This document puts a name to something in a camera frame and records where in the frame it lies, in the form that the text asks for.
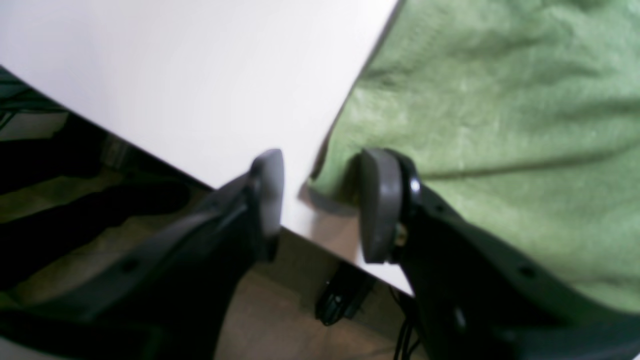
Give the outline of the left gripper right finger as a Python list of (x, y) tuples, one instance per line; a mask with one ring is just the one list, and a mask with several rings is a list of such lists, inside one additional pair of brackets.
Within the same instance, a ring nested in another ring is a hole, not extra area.
[(391, 149), (359, 153), (359, 234), (368, 264), (396, 264), (431, 360), (633, 360), (638, 315), (580, 295), (476, 227)]

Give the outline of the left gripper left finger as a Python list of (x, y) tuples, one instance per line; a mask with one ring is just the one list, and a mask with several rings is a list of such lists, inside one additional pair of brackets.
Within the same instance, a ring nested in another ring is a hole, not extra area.
[(285, 184), (270, 149), (78, 287), (1, 312), (1, 336), (72, 360), (210, 360), (238, 283), (275, 259)]

